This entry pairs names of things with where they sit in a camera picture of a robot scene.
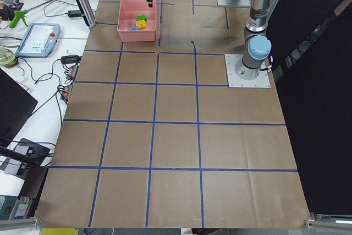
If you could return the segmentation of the black monitor stand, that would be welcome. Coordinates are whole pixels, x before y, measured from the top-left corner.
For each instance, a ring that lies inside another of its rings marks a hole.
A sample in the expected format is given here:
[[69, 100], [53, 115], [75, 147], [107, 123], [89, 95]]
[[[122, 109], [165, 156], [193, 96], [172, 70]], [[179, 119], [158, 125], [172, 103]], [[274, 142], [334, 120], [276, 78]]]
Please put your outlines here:
[[9, 128], [1, 133], [1, 156], [21, 162], [29, 166], [40, 166], [49, 155], [50, 149], [27, 139], [14, 141]]

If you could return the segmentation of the teach pendant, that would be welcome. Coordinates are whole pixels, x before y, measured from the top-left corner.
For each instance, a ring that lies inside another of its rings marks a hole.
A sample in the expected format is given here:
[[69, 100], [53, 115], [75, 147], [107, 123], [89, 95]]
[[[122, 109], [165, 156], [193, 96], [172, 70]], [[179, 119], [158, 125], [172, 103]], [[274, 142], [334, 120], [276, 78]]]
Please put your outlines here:
[[23, 58], [47, 58], [57, 43], [60, 31], [59, 24], [31, 23], [15, 55]]

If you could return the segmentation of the yellow block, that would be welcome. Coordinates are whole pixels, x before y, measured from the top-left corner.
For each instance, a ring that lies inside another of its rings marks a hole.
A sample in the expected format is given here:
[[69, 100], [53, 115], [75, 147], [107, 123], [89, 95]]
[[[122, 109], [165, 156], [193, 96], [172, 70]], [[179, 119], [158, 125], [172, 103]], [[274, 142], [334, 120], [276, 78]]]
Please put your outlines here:
[[144, 20], [136, 21], [135, 25], [136, 25], [136, 28], [138, 28], [139, 30], [147, 28], [147, 22]]

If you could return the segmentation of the small black power adapter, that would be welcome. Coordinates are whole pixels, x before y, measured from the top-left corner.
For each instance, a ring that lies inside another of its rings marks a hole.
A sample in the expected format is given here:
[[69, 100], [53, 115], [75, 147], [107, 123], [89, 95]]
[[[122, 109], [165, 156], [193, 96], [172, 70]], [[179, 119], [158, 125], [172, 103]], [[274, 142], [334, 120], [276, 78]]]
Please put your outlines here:
[[69, 10], [67, 12], [67, 15], [69, 18], [77, 18], [77, 17], [81, 17], [82, 13], [80, 10]]

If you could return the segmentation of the green handled reacher grabber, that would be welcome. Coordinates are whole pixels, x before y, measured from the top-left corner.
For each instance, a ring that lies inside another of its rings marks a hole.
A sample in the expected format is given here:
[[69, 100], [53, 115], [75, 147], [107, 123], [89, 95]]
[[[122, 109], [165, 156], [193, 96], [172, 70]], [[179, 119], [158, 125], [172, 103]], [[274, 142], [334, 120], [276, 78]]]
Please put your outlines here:
[[40, 8], [42, 6], [47, 6], [50, 5], [52, 2], [55, 2], [57, 0], [48, 0], [46, 2], [43, 2], [37, 6], [34, 6], [29, 9], [23, 9], [23, 10], [15, 10], [14, 11], [14, 18], [10, 21], [9, 23], [9, 28], [13, 29], [17, 26], [17, 24], [22, 20], [23, 23], [25, 24], [26, 27], [28, 27], [28, 24], [25, 20], [27, 13], [31, 12], [32, 10], [35, 10], [37, 8]]

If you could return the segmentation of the pink plastic box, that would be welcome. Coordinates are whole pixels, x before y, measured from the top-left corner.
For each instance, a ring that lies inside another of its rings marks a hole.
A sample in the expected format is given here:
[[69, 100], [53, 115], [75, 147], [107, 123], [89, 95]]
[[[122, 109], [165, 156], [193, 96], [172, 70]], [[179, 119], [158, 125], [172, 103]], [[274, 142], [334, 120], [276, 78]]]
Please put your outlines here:
[[123, 42], [154, 42], [157, 30], [156, 0], [120, 0], [117, 30]]

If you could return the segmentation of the green block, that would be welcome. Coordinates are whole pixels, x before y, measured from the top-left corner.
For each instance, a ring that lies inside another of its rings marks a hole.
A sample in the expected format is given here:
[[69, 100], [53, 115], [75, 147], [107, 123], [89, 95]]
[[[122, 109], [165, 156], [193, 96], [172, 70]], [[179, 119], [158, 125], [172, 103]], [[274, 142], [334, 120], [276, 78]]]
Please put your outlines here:
[[145, 14], [140, 14], [137, 16], [136, 20], [137, 21], [139, 21], [139, 20], [147, 21], [147, 16]]

